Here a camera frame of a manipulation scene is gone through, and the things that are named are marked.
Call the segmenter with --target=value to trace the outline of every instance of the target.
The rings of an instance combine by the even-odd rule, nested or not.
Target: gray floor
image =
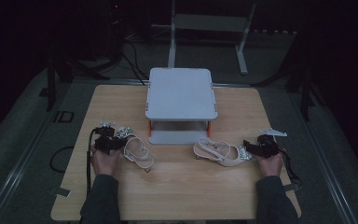
[[[240,74],[230,45],[179,43],[176,66],[208,68],[216,85],[247,88],[248,84],[276,73],[292,40],[291,35],[250,35],[244,51],[248,76]],[[145,72],[167,65],[167,41],[134,46],[139,66]],[[132,47],[126,45],[124,52],[134,62]],[[49,192],[61,184],[63,175],[49,168],[51,156],[62,147],[75,144],[97,85],[121,82],[139,85],[125,61],[103,74],[111,80],[98,81],[77,74],[72,84],[58,82],[59,102],[51,112],[46,112],[47,99],[38,96],[47,85],[44,71],[13,106],[0,126],[0,190],[9,176],[18,179],[8,183],[13,184],[12,194],[0,191],[0,196],[7,196],[7,200],[0,197],[0,203],[4,202],[0,206],[0,223],[57,223],[49,215],[55,200]],[[304,183],[296,192],[302,210],[300,222],[358,223],[358,162],[351,147],[328,107],[318,105],[316,100],[316,106],[310,107],[310,122],[304,121],[298,112],[300,95],[286,92],[285,81],[283,78],[258,90],[271,126],[288,133],[288,137],[279,137],[278,143],[291,155],[293,169]],[[75,112],[74,120],[53,122],[58,110]],[[23,154],[29,156],[28,161],[21,160]],[[70,150],[66,150],[56,157],[54,164],[65,169],[69,157]],[[22,168],[23,175],[10,172],[16,167]]]

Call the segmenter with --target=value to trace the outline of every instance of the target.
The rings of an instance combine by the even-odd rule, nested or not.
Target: black object
[[[96,128],[95,133],[100,135],[100,137],[95,140],[95,149],[108,155],[110,150],[120,149],[127,143],[127,138],[114,137],[115,129],[110,126]]]
[[[100,135],[100,137],[95,140],[95,149],[100,150],[107,155],[110,154],[110,150],[117,150],[127,144],[127,137],[114,137],[115,129],[108,124],[104,124],[103,127],[95,128],[91,131],[89,134],[89,148],[87,150],[87,195],[91,192],[91,140],[95,133]]]
[[[110,138],[106,136],[100,136],[95,140],[95,148],[109,155],[110,150],[120,149],[124,147],[126,143],[127,138]]]
[[[260,135],[257,137],[257,142],[259,146],[253,145],[246,140],[243,140],[243,145],[246,147],[246,150],[256,156],[270,158],[277,155],[279,152],[284,152],[278,144],[274,141],[271,135]]]
[[[257,137],[257,143],[258,146],[243,140],[243,145],[246,147],[246,150],[256,156],[270,158],[281,152],[285,157],[287,175],[290,180],[298,186],[296,189],[300,189],[302,181],[300,177],[293,172],[289,155],[287,155],[286,151],[274,141],[273,136],[267,134],[260,135]]]

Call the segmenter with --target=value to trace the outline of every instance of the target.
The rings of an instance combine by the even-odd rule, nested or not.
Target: person's arm
[[[263,178],[256,183],[258,205],[257,224],[298,223],[296,209],[286,196],[280,178],[282,154],[270,158],[255,156]]]
[[[296,209],[286,196],[281,179],[276,175],[266,176],[256,183],[258,224],[298,223]]]
[[[118,181],[111,175],[95,176],[92,190],[80,211],[83,223],[120,223],[117,190]]]
[[[120,213],[118,209],[118,181],[114,174],[118,167],[120,150],[114,155],[106,155],[92,149],[94,154],[91,164],[96,174],[91,192],[80,210],[83,224],[118,224]]]

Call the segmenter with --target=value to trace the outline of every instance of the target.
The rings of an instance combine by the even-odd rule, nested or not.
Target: strappy sandal
[[[134,134],[128,136],[128,141],[124,147],[124,157],[129,161],[134,161],[139,167],[143,168],[147,173],[151,170],[154,163],[149,149],[145,146],[144,141]]]
[[[246,147],[234,147],[225,142],[211,142],[208,139],[200,139],[193,146],[196,159],[206,158],[211,161],[217,161],[223,166],[235,166],[252,158],[252,155],[246,151]]]

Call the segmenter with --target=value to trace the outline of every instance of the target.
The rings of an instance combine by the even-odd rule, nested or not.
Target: white tag
[[[273,129],[266,129],[266,130],[260,130],[261,133],[267,134],[267,135],[274,135],[274,136],[283,136],[286,137],[287,133],[282,133]]]

